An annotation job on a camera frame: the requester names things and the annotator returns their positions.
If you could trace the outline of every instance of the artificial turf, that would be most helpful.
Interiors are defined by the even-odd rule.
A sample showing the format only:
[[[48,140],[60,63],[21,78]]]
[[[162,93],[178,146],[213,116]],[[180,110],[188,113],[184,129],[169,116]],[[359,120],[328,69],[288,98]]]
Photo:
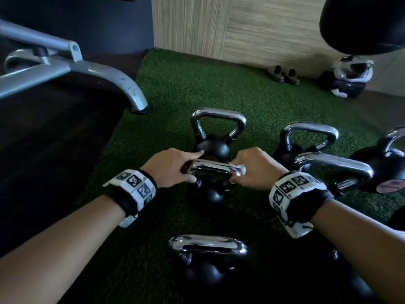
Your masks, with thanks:
[[[126,168],[139,168],[160,150],[175,147],[191,151],[194,136],[190,115],[200,107],[235,110],[247,118],[245,131],[231,146],[230,158],[238,150],[253,146],[272,153],[278,145],[280,129],[297,120],[338,128],[341,137],[326,152],[339,156],[347,157],[356,149],[372,145],[381,134],[363,122],[342,99],[321,90],[314,82],[303,81],[299,86],[278,84],[260,69],[153,49],[143,60],[137,83],[154,106],[145,116],[134,115],[129,109],[124,111],[77,207],[97,197],[106,180]],[[210,133],[227,133],[234,125],[224,120],[202,119],[202,126]],[[294,133],[292,138],[303,145],[320,139],[310,133]],[[400,193],[350,191],[340,200],[383,223],[404,204]],[[270,294],[279,290],[283,284],[280,280],[285,279],[280,264],[290,262],[284,254],[286,248],[296,250],[292,255],[296,254],[298,260],[299,248],[271,211],[265,193],[232,189],[226,207],[229,215],[209,219],[189,207],[185,184],[160,189],[135,223],[110,235],[62,302],[181,303],[167,241],[184,233],[220,234],[243,240],[248,245],[252,275],[266,282],[265,292],[271,301]],[[308,269],[313,282],[308,284],[308,294],[301,296],[309,296],[312,302],[321,301],[325,299],[319,293],[322,286],[322,293],[329,297],[324,303],[338,303],[335,290],[325,282],[325,269],[317,266],[316,260],[302,262],[312,263]],[[299,283],[293,272],[289,277],[287,284],[294,293],[294,285]],[[239,288],[238,292],[260,293],[255,286]]]

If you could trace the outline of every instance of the sticker on kettlebell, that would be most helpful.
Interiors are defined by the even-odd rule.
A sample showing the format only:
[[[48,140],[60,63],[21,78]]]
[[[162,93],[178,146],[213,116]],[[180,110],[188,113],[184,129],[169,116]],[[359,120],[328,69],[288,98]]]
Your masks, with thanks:
[[[404,179],[391,179],[382,182],[375,189],[378,193],[393,193],[405,188]]]

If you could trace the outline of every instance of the wristband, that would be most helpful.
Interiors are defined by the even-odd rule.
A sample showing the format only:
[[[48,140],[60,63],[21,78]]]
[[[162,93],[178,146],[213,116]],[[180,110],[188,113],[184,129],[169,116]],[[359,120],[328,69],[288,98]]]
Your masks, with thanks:
[[[271,189],[270,205],[293,238],[313,229],[309,222],[326,199],[333,198],[327,186],[308,173],[288,172]]]
[[[126,218],[119,224],[128,227],[156,195],[155,180],[144,171],[126,169],[103,184],[104,194],[111,197],[125,211]]]

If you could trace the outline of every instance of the hand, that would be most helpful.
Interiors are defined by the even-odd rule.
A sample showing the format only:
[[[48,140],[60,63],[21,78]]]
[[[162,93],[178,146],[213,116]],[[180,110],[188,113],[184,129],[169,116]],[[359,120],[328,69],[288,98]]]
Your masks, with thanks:
[[[170,148],[163,150],[153,155],[144,166],[142,170],[152,176],[158,188],[169,188],[180,182],[197,181],[196,177],[189,174],[182,174],[180,169],[190,160],[200,158],[204,153],[204,150],[200,152],[182,152],[181,150]]]
[[[275,182],[288,172],[288,169],[258,147],[239,151],[231,163],[244,164],[246,173],[231,177],[230,182],[256,190],[271,190]]]

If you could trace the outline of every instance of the sandals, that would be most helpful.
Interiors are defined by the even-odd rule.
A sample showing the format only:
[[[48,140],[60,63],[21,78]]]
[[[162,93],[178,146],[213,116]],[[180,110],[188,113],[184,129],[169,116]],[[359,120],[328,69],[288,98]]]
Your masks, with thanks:
[[[293,68],[289,69],[287,73],[283,71],[284,80],[291,85],[300,84],[300,79],[298,79],[297,71]]]
[[[300,84],[300,79],[298,79],[297,71],[293,68],[289,69],[287,72],[282,69],[280,65],[267,68],[267,74],[270,78],[278,83],[286,81],[291,85]]]
[[[283,69],[280,65],[267,68],[267,74],[278,83],[284,82]]]

